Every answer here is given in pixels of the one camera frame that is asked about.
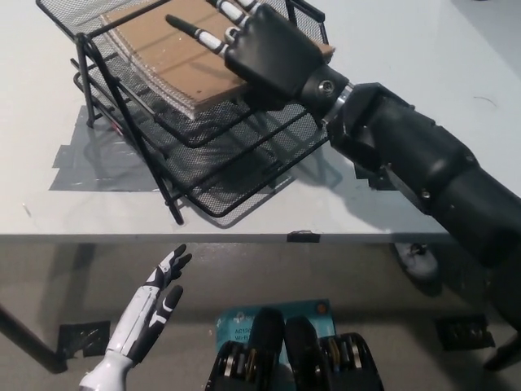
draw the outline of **cardboard box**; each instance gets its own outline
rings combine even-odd
[[[101,15],[108,24],[150,2]],[[175,15],[224,39],[232,23],[205,0],[173,0],[112,29],[107,35],[118,54],[169,104],[195,119],[223,100],[241,94],[246,83],[223,60],[165,20]],[[331,46],[317,43],[325,55]]]

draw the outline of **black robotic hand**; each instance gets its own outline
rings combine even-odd
[[[226,0],[207,1],[237,26],[227,30],[225,42],[173,15],[166,20],[222,57],[264,101],[278,108],[296,101],[317,119],[330,111],[348,79],[327,66],[312,40],[257,0],[238,0],[243,10]]]

